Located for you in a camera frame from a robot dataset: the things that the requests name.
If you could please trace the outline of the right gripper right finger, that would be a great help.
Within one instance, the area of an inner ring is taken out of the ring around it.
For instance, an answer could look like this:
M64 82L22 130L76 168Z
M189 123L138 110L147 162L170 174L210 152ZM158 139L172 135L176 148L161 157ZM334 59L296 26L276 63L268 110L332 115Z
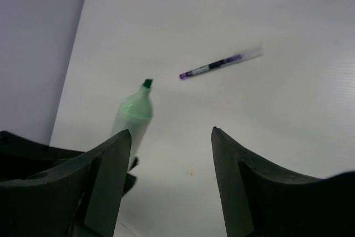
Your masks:
M326 179L296 173L217 127L211 143L228 236L354 235L354 172Z

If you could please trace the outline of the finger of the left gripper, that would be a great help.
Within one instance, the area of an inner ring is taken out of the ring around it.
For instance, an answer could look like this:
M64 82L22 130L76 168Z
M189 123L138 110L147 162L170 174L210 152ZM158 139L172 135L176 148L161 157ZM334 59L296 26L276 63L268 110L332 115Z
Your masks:
M1 131L1 183L26 180L81 154L83 152L50 147Z

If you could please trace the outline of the green pastel highlighter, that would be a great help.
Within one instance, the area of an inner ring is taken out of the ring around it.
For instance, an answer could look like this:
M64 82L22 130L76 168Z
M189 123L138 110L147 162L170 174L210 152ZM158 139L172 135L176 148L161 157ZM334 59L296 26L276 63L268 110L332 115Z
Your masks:
M111 136L126 129L131 135L128 170L134 165L136 154L153 118L153 104L150 99L152 84L153 79L146 79L136 93L122 102L111 130Z

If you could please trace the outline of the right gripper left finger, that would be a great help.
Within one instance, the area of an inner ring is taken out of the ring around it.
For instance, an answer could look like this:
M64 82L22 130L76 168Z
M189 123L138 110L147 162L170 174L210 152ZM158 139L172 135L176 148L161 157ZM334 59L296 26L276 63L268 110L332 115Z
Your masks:
M24 180L1 183L2 236L113 236L128 173L131 135Z

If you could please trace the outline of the dark blue gel pen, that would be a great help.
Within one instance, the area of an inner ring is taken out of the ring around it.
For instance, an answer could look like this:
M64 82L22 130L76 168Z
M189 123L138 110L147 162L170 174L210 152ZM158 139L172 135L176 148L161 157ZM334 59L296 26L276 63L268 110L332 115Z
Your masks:
M198 67L195 69L192 69L190 71L187 71L185 73L181 73L179 75L180 80L186 80L188 78L192 78L197 75L201 75L219 68L226 67L227 65L231 64L236 64L236 63L241 63L247 60L259 58L263 56L263 46L260 44L258 46L246 49L244 51L240 51L230 57L217 60L213 63L209 63L207 65L204 65L202 67Z

